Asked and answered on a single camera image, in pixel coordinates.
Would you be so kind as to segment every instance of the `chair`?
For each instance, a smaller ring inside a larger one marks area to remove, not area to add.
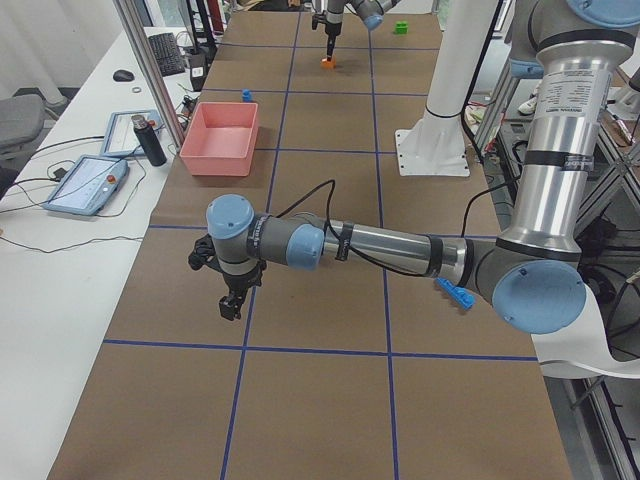
[[[587,287],[587,302],[568,327],[532,335],[543,375],[555,378],[610,376],[640,378],[640,359],[619,362],[611,356],[596,297]]]
[[[28,153],[22,147],[40,134],[44,117],[44,102],[38,95],[0,100],[0,160]]]

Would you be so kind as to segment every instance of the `label sticker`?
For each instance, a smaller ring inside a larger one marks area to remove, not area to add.
[[[564,167],[565,172],[593,172],[593,155],[567,155]]]
[[[606,105],[611,74],[606,70],[565,70],[545,75],[534,118],[586,117],[596,122]]]

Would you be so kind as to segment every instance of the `black cylinder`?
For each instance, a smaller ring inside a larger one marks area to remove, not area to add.
[[[149,163],[154,167],[159,167],[167,162],[156,132],[153,127],[145,120],[142,115],[133,115],[131,117],[133,122],[133,131],[138,137],[140,146],[144,150],[144,154],[149,159]]]

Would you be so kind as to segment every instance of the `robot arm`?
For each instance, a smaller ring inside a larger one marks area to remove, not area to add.
[[[368,30],[374,30],[382,23],[382,16],[395,7],[400,0],[328,0],[326,9],[315,13],[311,20],[311,28],[318,28],[318,23],[324,24],[327,34],[327,60],[333,58],[336,38],[342,32],[342,16],[347,4],[351,5],[362,23]]]
[[[333,252],[339,260],[353,252],[415,276],[444,277],[529,333],[550,333],[578,317],[586,291],[575,270],[581,252],[573,229],[612,73],[633,51],[640,0],[532,5],[518,51],[533,52],[545,75],[509,228],[495,242],[422,237],[347,222],[325,225],[308,215],[274,218],[255,214],[242,197],[223,196],[207,211],[209,235],[199,240],[206,248],[198,252],[196,244],[190,263],[223,273],[230,289],[221,300],[225,318],[239,318],[266,262],[311,270]]]

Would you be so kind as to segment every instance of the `screen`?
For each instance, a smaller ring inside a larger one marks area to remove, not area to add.
[[[100,158],[85,158],[80,166],[70,172],[71,178],[63,180],[64,183],[49,203],[60,207],[86,208],[115,163]]]

